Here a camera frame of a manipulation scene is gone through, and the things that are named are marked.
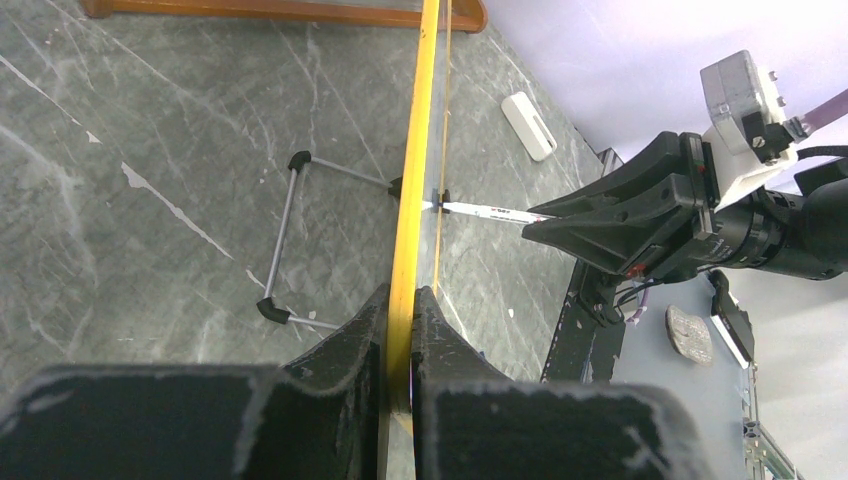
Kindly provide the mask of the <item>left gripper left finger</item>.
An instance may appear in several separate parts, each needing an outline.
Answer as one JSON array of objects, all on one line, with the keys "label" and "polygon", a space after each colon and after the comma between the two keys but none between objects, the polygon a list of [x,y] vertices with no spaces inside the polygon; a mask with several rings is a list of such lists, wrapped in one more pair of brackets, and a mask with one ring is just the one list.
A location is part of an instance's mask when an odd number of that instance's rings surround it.
[{"label": "left gripper left finger", "polygon": [[1,410],[5,479],[381,479],[388,289],[285,365],[61,365]]}]

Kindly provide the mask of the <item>white blue marker pen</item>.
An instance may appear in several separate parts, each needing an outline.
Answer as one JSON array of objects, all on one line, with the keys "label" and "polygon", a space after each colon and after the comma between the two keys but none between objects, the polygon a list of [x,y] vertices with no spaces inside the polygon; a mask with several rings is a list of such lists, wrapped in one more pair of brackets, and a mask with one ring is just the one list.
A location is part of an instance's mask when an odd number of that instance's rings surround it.
[{"label": "white blue marker pen", "polygon": [[421,211],[441,211],[442,213],[456,213],[518,225],[535,224],[553,219],[553,216],[550,215],[542,215],[531,213],[528,211],[506,209],[502,207],[471,204],[465,202],[439,202],[423,200],[421,202]]}]

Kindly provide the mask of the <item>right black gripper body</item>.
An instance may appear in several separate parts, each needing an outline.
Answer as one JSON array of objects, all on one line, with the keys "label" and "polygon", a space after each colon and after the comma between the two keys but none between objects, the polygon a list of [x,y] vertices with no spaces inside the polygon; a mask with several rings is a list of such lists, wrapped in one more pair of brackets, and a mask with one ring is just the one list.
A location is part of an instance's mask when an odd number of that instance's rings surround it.
[{"label": "right black gripper body", "polygon": [[717,205],[717,182],[713,171],[712,150],[709,142],[694,133],[680,133],[678,142],[683,156],[683,172],[691,185],[690,197],[694,205],[689,219],[675,233],[681,242],[714,240],[720,230],[713,208]]}]

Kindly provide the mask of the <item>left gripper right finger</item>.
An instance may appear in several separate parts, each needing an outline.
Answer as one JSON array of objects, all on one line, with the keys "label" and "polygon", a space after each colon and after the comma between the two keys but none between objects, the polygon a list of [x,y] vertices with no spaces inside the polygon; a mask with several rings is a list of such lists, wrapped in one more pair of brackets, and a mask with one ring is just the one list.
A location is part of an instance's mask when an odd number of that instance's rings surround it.
[{"label": "left gripper right finger", "polygon": [[412,414],[420,479],[711,479],[691,415],[652,386],[515,381],[416,291]]}]

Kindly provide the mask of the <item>yellow framed whiteboard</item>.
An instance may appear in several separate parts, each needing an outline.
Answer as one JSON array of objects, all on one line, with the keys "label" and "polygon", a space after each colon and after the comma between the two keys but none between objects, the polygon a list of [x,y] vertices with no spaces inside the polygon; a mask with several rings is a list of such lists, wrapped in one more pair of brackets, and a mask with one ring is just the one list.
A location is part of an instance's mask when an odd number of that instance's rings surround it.
[{"label": "yellow framed whiteboard", "polygon": [[389,479],[415,476],[411,412],[415,294],[422,287],[438,285],[451,41],[458,25],[452,2],[423,2],[388,297]]}]

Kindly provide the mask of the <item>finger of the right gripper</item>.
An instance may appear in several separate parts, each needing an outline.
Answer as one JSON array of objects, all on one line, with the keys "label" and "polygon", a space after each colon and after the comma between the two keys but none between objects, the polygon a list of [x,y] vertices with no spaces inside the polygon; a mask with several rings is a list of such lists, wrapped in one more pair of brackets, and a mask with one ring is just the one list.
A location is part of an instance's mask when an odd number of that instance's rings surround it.
[{"label": "finger of the right gripper", "polygon": [[690,217],[689,179],[672,173],[627,200],[607,195],[562,204],[562,216],[522,230],[526,240],[562,250],[612,275],[651,275],[685,242],[675,233]]},{"label": "finger of the right gripper", "polygon": [[562,216],[562,204],[583,197],[607,195],[618,200],[630,199],[676,173],[682,162],[680,135],[661,132],[623,166],[579,190],[540,204],[539,213]]}]

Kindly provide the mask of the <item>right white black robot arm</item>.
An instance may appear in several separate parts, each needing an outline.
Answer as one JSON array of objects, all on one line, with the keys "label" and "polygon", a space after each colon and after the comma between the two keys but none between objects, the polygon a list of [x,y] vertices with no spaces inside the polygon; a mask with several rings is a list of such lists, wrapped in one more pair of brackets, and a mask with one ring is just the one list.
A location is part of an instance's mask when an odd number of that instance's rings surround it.
[{"label": "right white black robot arm", "polygon": [[537,205],[541,221],[522,235],[618,279],[677,283],[723,267],[828,280],[847,268],[847,150],[799,155],[821,164],[796,175],[798,194],[759,188],[722,208],[711,144],[663,132],[612,173]]}]

